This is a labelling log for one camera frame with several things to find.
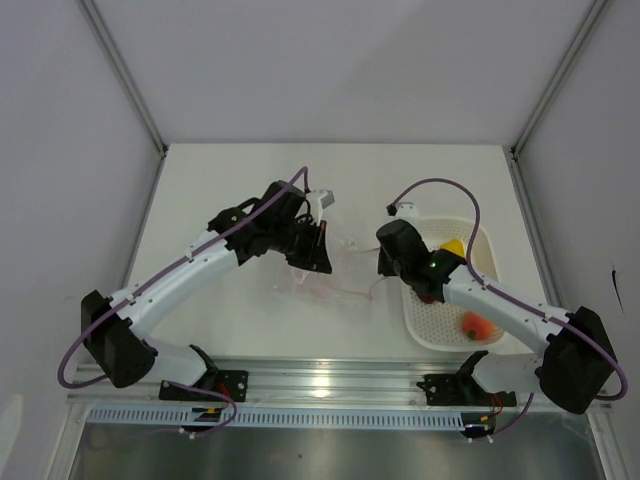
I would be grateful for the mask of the clear pink zip top bag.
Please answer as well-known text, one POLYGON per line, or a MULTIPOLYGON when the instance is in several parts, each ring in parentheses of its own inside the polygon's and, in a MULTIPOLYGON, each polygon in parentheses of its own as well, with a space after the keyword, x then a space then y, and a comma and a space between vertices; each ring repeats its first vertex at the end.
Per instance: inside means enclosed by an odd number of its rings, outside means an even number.
POLYGON ((380 247, 367 247, 347 236, 327 240, 330 274, 310 272, 285 264, 279 267, 274 290, 307 303, 351 305, 372 303, 385 278, 377 272, 380 247))

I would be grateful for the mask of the yellow toy pear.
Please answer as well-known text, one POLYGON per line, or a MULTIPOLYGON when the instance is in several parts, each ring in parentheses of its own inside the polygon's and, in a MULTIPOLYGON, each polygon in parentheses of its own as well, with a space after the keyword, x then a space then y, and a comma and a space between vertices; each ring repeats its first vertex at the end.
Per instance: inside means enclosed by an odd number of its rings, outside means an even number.
POLYGON ((466 257, 464 243, 457 238, 451 239, 441 244, 440 248, 450 253, 453 253, 461 258, 466 257))

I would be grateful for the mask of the red orange toy peach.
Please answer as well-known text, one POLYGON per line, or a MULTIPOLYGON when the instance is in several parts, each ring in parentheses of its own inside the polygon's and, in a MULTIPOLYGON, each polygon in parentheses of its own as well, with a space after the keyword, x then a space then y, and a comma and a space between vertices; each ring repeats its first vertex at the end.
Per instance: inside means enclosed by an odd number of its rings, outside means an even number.
POLYGON ((497 327, 474 312, 466 312, 461 319, 461 330, 472 341, 488 341, 496 335, 497 327))

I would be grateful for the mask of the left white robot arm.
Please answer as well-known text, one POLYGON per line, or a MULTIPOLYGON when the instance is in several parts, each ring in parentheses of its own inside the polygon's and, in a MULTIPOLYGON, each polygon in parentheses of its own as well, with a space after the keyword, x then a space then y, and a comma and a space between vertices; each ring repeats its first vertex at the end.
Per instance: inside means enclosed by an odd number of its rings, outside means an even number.
POLYGON ((299 270, 329 274, 326 208, 330 190, 304 192, 284 181, 220 211, 182 257, 150 278, 108 297, 98 291, 81 302, 83 345, 116 388, 145 378, 174 382, 197 400, 217 387, 212 358, 196 346, 178 347, 156 341, 160 322, 189 297, 269 251, 280 253, 299 270))

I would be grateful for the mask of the dark red toy apple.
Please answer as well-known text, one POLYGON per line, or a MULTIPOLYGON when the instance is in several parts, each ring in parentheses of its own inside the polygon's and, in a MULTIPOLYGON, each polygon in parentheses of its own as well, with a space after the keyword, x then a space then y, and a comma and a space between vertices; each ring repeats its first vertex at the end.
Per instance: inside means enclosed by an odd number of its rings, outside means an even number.
POLYGON ((433 304, 437 302, 437 299, 431 295, 419 295, 418 298, 420 299, 421 302, 425 304, 433 304))

